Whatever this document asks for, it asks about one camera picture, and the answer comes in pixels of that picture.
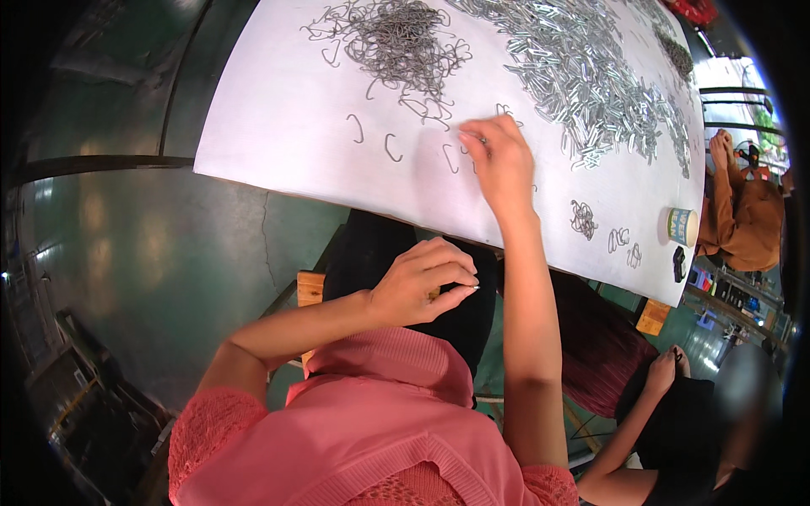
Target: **white board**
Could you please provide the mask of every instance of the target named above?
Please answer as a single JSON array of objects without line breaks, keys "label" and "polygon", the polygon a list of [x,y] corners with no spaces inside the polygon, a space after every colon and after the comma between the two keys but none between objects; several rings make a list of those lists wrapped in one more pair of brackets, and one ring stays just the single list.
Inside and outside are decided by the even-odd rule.
[{"label": "white board", "polygon": [[[681,176],[666,126],[661,127],[658,158],[652,166],[625,148],[620,154],[605,155],[594,170],[572,172],[572,161],[561,151],[563,126],[537,116],[517,77],[503,68],[512,62],[505,51],[509,37],[498,35],[488,21],[444,2],[427,3],[450,13],[448,29],[465,39],[473,54],[445,80],[445,96],[454,101],[451,126],[467,118],[490,117],[496,104],[509,105],[525,124],[522,132],[537,167],[534,204],[543,223],[548,263],[677,305],[684,282],[674,280],[672,255],[677,244],[666,238],[664,214],[670,206],[700,212],[705,147],[697,90],[678,89],[678,78],[655,42],[652,24],[621,2],[612,2],[620,16],[617,26],[624,34],[625,59],[637,77],[656,83],[665,95],[675,95],[687,118],[692,148],[688,180]],[[307,31],[300,30],[320,18],[326,4],[323,0],[258,4],[225,66],[194,171],[393,215],[420,227],[502,246],[471,159],[459,150],[456,129],[445,132],[434,121],[422,125],[413,112],[398,105],[398,91],[380,85],[372,88],[374,100],[366,100],[372,78],[343,50],[337,52],[339,67],[328,65],[322,50],[331,58],[334,46],[327,40],[310,41]],[[686,47],[679,24],[668,12],[667,16]],[[362,143],[354,142],[359,130],[349,114],[362,125]],[[394,157],[402,156],[398,163],[386,153],[387,134],[395,135],[389,136],[388,147]],[[586,202],[593,210],[599,228],[592,240],[571,228],[571,200]],[[610,231],[620,227],[630,230],[630,243],[608,253]],[[633,269],[627,251],[635,242],[642,262]],[[686,249],[687,266],[692,255]]]}]

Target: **pink sweater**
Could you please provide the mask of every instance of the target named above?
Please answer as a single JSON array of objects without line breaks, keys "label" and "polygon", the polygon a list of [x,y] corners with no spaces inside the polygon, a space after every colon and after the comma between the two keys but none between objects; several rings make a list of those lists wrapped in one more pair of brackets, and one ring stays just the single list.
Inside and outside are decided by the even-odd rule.
[{"label": "pink sweater", "polygon": [[287,407],[233,389],[194,396],[173,429],[174,504],[576,504],[571,473],[521,470],[469,407],[472,380],[446,341],[406,329],[316,350]]}]

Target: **person in black shirt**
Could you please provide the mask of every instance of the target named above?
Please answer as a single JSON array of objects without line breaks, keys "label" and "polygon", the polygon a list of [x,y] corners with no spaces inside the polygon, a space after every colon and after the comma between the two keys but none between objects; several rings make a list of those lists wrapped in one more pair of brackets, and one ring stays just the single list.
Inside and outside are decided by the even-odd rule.
[{"label": "person in black shirt", "polygon": [[[678,347],[639,368],[616,407],[616,432],[577,484],[580,496],[597,506],[705,504],[739,461],[729,445],[721,449],[713,396],[712,381],[689,377]],[[643,470],[622,468],[633,447]]]}]

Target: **brown outfit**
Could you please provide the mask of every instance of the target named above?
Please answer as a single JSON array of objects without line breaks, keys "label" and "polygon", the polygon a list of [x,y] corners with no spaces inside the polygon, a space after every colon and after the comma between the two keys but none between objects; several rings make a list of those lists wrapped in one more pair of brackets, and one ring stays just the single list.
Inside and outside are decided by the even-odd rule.
[{"label": "brown outfit", "polygon": [[736,164],[714,173],[714,192],[703,199],[697,254],[718,251],[735,270],[769,270],[779,263],[785,204],[774,183],[746,181]]}]

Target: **epoxy floor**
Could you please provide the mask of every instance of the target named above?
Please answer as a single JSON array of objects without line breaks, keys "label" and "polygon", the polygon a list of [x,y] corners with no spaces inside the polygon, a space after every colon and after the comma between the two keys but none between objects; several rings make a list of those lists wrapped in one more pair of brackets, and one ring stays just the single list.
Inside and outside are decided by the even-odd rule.
[{"label": "epoxy floor", "polygon": [[[177,76],[165,155],[194,156],[217,79],[255,4],[211,4]],[[202,6],[202,0],[127,2],[85,49],[167,80],[120,83],[108,76],[114,66],[97,75],[55,70],[33,122],[30,159],[157,155],[170,70]],[[267,163],[272,168],[271,155]],[[25,185],[23,200],[21,248],[36,254],[38,273],[50,278],[53,306],[69,308],[133,384],[175,410],[192,395],[222,339],[258,317],[298,270],[311,268],[347,216],[339,206],[184,169],[51,178]],[[633,294],[610,287],[603,296],[635,309]],[[717,330],[696,321],[691,309],[673,309],[661,335],[650,340],[660,350],[680,344],[693,375],[712,378],[716,370],[707,363],[723,342]],[[479,391],[502,393],[501,328],[499,305],[475,382]],[[284,366],[268,393],[270,406],[282,406],[286,385],[300,377],[300,369]],[[607,433],[615,424],[597,418],[588,427]],[[569,453],[585,447],[572,440]]]}]

